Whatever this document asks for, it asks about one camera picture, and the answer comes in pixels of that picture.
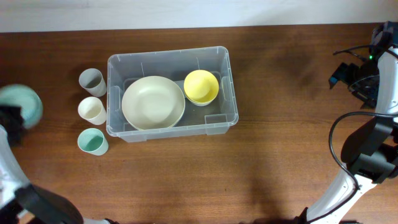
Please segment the light green small bowl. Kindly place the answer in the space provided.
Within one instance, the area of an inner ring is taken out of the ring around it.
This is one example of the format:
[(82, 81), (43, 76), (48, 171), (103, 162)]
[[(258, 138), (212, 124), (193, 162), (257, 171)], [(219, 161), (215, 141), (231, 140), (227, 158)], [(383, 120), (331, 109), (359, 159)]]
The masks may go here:
[(1, 105), (21, 108), (26, 129), (37, 125), (43, 115), (43, 104), (38, 94), (28, 86), (14, 84), (1, 88)]

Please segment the cream plastic cup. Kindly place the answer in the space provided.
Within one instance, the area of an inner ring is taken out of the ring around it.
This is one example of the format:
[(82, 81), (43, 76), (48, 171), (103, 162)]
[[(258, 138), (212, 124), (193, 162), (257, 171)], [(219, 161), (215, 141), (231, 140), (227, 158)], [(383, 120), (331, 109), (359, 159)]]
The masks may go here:
[(102, 101), (94, 96), (87, 97), (80, 102), (78, 114), (81, 118), (94, 125), (105, 123), (107, 117)]

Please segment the grey plastic cup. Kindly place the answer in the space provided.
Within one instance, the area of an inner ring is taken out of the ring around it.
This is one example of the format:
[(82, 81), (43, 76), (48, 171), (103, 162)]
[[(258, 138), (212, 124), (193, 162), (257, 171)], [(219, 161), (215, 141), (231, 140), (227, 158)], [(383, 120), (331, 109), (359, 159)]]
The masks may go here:
[(107, 92), (103, 75), (96, 68), (84, 70), (80, 74), (78, 81), (82, 88), (95, 97), (101, 97)]

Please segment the cream bowl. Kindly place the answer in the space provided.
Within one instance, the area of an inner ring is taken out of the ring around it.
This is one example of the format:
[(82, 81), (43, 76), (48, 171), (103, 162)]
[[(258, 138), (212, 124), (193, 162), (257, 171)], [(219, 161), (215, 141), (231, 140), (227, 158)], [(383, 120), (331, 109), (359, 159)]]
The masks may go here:
[(132, 83), (124, 92), (124, 117), (138, 130), (171, 128), (185, 112), (185, 97), (172, 80), (150, 76)]

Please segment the yellow small bowl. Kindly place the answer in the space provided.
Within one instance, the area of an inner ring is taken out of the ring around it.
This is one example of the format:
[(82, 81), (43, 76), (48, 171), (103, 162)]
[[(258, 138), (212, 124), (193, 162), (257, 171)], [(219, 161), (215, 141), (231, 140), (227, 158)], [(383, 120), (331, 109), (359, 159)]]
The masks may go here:
[(211, 72), (195, 70), (185, 77), (183, 89), (187, 97), (204, 103), (218, 96), (220, 85), (217, 78)]

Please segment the white small bowl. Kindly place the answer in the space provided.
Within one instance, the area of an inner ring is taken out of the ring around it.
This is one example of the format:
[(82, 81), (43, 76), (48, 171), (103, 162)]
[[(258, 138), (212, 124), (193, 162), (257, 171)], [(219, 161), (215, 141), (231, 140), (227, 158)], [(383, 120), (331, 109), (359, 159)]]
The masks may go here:
[(201, 103), (201, 102), (194, 101), (194, 100), (190, 99), (189, 97), (187, 97), (187, 99), (188, 99), (191, 103), (193, 103), (194, 105), (196, 105), (196, 106), (207, 106), (207, 105), (209, 105), (210, 103), (212, 103), (212, 102), (214, 101), (214, 99), (212, 99), (212, 100), (210, 100), (210, 101), (206, 101), (206, 102), (204, 102), (204, 103)]

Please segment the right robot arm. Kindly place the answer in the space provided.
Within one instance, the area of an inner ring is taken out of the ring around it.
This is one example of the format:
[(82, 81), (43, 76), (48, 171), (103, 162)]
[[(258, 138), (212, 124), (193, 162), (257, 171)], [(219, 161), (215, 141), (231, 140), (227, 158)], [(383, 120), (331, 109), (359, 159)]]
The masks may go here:
[[(362, 66), (342, 63), (329, 84), (343, 82), (372, 111), (346, 113), (334, 121), (328, 145), (340, 171), (323, 196), (295, 217), (294, 223), (341, 223), (366, 192), (397, 177), (397, 146), (385, 144), (387, 138), (397, 139), (397, 44), (369, 45), (368, 49), (370, 55)], [(371, 119), (348, 136), (337, 156), (333, 133), (350, 116)]]

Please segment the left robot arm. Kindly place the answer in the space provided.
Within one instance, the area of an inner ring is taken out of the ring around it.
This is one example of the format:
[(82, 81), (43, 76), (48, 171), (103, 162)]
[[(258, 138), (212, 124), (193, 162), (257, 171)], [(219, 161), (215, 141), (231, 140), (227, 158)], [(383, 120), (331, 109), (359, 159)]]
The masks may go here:
[(1, 106), (1, 223), (114, 223), (108, 218), (85, 218), (68, 199), (31, 184), (11, 151), (25, 130), (20, 106)]

